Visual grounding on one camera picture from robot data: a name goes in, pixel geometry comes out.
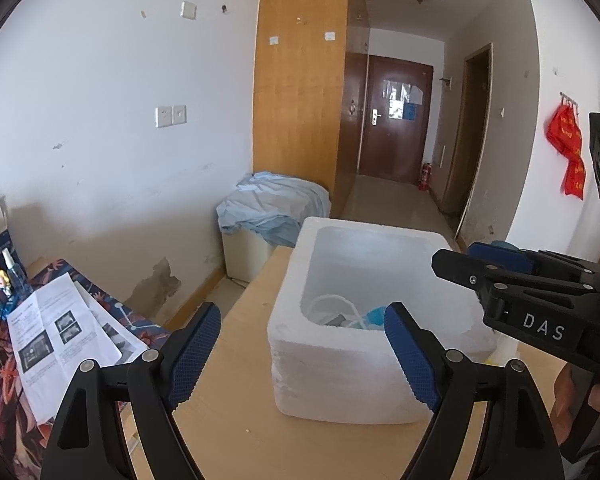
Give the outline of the person's right hand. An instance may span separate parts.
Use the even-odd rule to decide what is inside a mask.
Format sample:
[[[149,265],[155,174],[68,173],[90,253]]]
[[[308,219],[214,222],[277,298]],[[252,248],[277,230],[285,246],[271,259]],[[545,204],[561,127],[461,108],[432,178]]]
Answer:
[[[573,417],[569,409],[573,404],[575,395],[576,387],[571,378],[571,366],[567,363],[555,380],[555,402],[550,412],[550,421],[559,444],[562,444],[570,434]],[[588,397],[588,405],[600,413],[600,384],[593,387]]]

